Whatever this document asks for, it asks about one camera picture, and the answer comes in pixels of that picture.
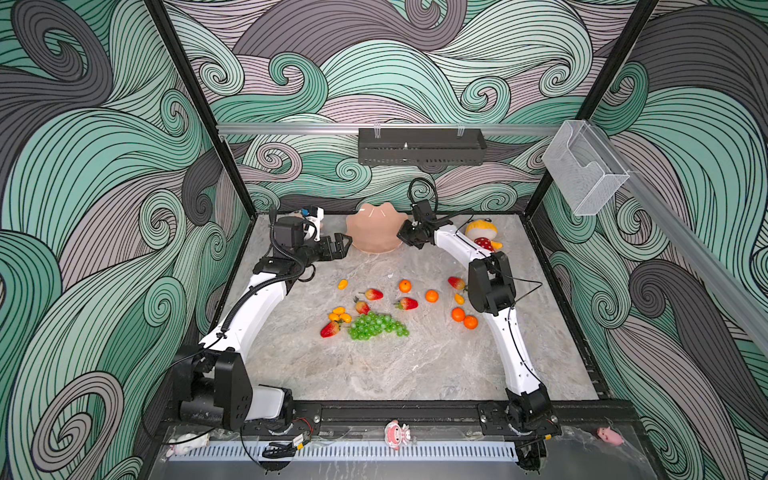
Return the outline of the pink scalloped fruit bowl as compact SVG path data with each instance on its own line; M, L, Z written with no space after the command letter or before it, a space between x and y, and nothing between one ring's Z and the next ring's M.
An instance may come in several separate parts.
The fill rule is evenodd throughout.
M368 254L389 253L402 244L398 232L407 219L407 214L397 211L389 202L379 206L364 203L354 215L346 218L347 234L357 250Z

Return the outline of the green grape bunch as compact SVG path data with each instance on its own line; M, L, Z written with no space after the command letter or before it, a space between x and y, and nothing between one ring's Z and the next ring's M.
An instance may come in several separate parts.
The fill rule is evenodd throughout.
M350 323L347 332L352 340L367 341L382 334L408 337L406 325L389 314L368 313L358 316Z

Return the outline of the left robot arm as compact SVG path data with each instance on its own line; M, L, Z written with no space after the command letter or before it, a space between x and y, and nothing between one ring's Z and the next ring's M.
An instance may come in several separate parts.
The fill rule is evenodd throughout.
M323 235L323 219L320 207L270 219L270 247L242 295L196 346L179 348L172 361L171 406L178 420L229 431L250 421L290 421L291 392L253 383L246 362L266 320L306 269L348 254L352 238Z

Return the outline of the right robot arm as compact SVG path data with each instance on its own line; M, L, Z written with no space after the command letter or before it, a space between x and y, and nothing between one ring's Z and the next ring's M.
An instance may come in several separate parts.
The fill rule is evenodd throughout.
M449 216L438 217L427 200L412 205L412 218L401 225L398 238L418 249L434 245L467 269L468 299L490 328L502 361L512 433L530 441L558 435L551 399L517 319L516 285L507 256L470 240Z

